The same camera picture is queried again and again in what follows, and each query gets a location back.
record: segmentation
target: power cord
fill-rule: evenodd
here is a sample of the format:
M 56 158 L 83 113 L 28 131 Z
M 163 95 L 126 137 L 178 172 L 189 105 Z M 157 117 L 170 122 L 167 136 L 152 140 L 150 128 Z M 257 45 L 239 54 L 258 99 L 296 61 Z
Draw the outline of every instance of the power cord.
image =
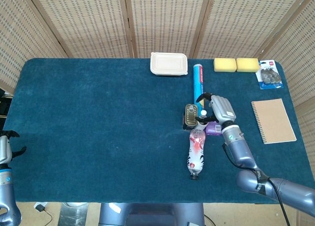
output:
M 49 225 L 49 224 L 51 223 L 51 221 L 53 220 L 53 217 L 52 217 L 52 215 L 51 215 L 51 214 L 49 214 L 49 213 L 46 211 L 45 206 L 43 206 L 43 205 L 39 204 L 39 205 L 37 205 L 37 206 L 35 207 L 35 209 L 36 209 L 38 212 L 45 211 L 45 212 L 46 212 L 46 214 L 50 216 L 50 221 L 49 221 L 47 224 L 45 224 L 44 226 Z
M 236 163 L 234 163 L 234 162 L 232 161 L 232 159 L 230 158 L 230 156 L 227 154 L 227 151 L 226 151 L 226 144 L 223 144 L 222 147 L 223 147 L 223 150 L 224 150 L 224 152 L 225 152 L 225 154 L 226 154 L 226 157 L 227 157 L 228 160 L 232 163 L 232 165 L 234 165 L 235 167 L 240 168 L 240 169 L 246 169 L 246 170 L 250 170 L 250 171 L 252 171 L 252 172 L 255 172 L 255 169 L 253 169 L 253 168 L 241 167 L 241 166 L 238 166 Z M 281 197 L 280 197 L 280 194 L 279 194 L 279 192 L 278 192 L 277 187 L 276 187 L 275 184 L 270 180 L 270 178 L 268 178 L 267 181 L 271 184 L 271 186 L 272 186 L 273 189 L 275 190 L 276 195 L 277 195 L 277 198 L 278 198 L 278 201 L 279 201 L 279 205 L 280 205 L 280 207 L 281 207 L 281 209 L 282 209 L 282 213 L 283 213 L 283 216 L 284 216 L 285 221 L 286 221 L 286 224 L 287 224 L 287 226 L 290 226 L 290 222 L 289 222 L 289 219 L 288 219 L 288 217 L 287 217 L 287 215 L 286 215 L 286 212 L 285 212 L 285 209 L 284 209 L 284 205 L 283 205 L 283 203 L 282 203 L 282 200 L 281 200 Z
M 208 217 L 208 216 L 206 216 L 206 215 L 204 215 L 204 217 L 206 217 L 206 218 L 213 224 L 213 226 L 216 226 L 215 222 L 213 222 L 213 220 L 210 219 L 210 217 Z

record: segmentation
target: floor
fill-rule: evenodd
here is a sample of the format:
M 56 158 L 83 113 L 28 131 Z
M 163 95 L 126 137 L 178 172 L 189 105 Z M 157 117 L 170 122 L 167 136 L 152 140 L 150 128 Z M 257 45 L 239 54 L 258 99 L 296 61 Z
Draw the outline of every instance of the floor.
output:
M 50 221 L 50 216 L 45 212 L 37 212 L 34 209 L 35 202 L 18 203 L 22 213 L 21 226 L 44 226 Z M 60 208 L 62 203 L 50 202 L 46 210 L 53 217 L 48 226 L 58 225 Z M 297 210 L 285 206 L 291 226 L 297 224 Z M 97 226 L 100 211 L 100 203 L 89 203 L 86 226 Z M 217 226 L 285 226 L 285 220 L 278 204 L 256 205 L 235 203 L 210 203 L 204 204 L 204 211 Z M 206 226 L 213 226 L 205 219 Z

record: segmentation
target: notebook spiral binding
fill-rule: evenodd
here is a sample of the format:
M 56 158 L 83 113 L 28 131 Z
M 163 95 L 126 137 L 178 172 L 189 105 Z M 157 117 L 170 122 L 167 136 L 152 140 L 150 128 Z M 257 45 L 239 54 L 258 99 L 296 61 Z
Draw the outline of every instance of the notebook spiral binding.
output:
M 258 123 L 258 128 L 259 128 L 259 131 L 260 131 L 260 135 L 261 135 L 262 141 L 264 143 L 266 143 L 267 142 L 266 136 L 265 136 L 265 133 L 264 133 L 264 131 L 262 129 L 261 122 L 260 122 L 260 119 L 258 117 L 258 113 L 257 113 L 257 110 L 256 110 L 254 102 L 252 102 L 252 109 L 254 110 L 254 114 L 255 114 L 255 117 L 256 117 L 256 120 L 257 120 L 257 123 Z

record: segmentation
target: robotic arm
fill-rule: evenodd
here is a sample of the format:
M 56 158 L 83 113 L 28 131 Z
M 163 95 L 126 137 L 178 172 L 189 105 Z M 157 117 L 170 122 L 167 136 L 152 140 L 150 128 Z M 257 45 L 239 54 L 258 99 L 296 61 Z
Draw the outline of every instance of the robotic arm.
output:
M 18 226 L 22 219 L 15 202 L 11 168 L 8 164 L 13 158 L 23 154 L 26 147 L 12 152 L 9 141 L 11 137 L 19 137 L 19 135 L 15 131 L 0 132 L 0 208 L 7 210 L 0 215 L 0 226 Z
M 315 217 L 315 190 L 284 179 L 269 178 L 265 175 L 257 166 L 244 139 L 244 134 L 239 126 L 234 123 L 236 115 L 230 102 L 226 98 L 210 93 L 202 94 L 197 102 L 204 98 L 210 101 L 209 106 L 213 109 L 213 116 L 222 126 L 225 147 L 229 148 L 235 164 L 243 169 L 237 176 L 237 185 L 245 192 L 258 193 L 273 200 L 278 200 L 273 187 L 275 185 L 284 204 Z M 206 119 L 213 119 L 213 116 L 196 119 L 200 122 L 207 122 Z

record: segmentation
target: black cable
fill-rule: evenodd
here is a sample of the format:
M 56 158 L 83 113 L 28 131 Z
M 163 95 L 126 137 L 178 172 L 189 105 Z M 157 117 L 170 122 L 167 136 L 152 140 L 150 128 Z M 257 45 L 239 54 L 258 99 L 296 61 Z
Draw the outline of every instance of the black cable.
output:
M 50 216 L 50 221 L 49 221 L 47 224 L 44 225 L 44 226 L 47 226 L 47 225 L 49 225 L 50 222 L 53 220 L 53 217 L 52 217 L 51 214 L 49 214 L 45 209 L 44 209 L 44 211 L 46 212 L 46 214 L 48 214 L 48 215 Z
M 225 154 L 226 154 L 226 157 L 227 157 L 228 160 L 232 163 L 232 165 L 234 165 L 234 166 L 237 167 L 237 168 L 250 170 L 250 171 L 252 171 L 252 172 L 255 173 L 255 169 L 253 169 L 253 168 L 241 167 L 241 166 L 238 166 L 236 163 L 234 163 L 234 162 L 232 161 L 232 159 L 230 158 L 230 156 L 227 154 L 227 151 L 226 151 L 226 144 L 223 144 L 222 147 L 223 147 L 223 150 L 224 150 L 224 152 L 225 152 Z M 280 207 L 281 207 L 281 209 L 282 209 L 282 213 L 283 213 L 283 216 L 284 216 L 285 221 L 286 221 L 286 224 L 287 224 L 287 226 L 290 226 L 290 222 L 289 222 L 289 219 L 287 218 L 287 215 L 286 215 L 286 212 L 285 212 L 285 209 L 284 209 L 284 205 L 283 205 L 283 203 L 282 203 L 282 200 L 281 200 L 281 197 L 280 197 L 280 194 L 279 194 L 279 192 L 278 192 L 277 187 L 276 187 L 275 184 L 270 180 L 270 178 L 268 178 L 267 181 L 271 184 L 271 186 L 272 186 L 273 189 L 275 190 L 276 195 L 277 195 L 277 198 L 278 198 L 278 201 L 279 201 L 279 205 L 280 205 Z
M 215 222 L 213 222 L 213 220 L 210 219 L 210 217 L 208 217 L 208 216 L 206 216 L 206 215 L 204 215 L 204 217 L 206 217 L 206 218 L 213 224 L 213 226 L 216 226 Z

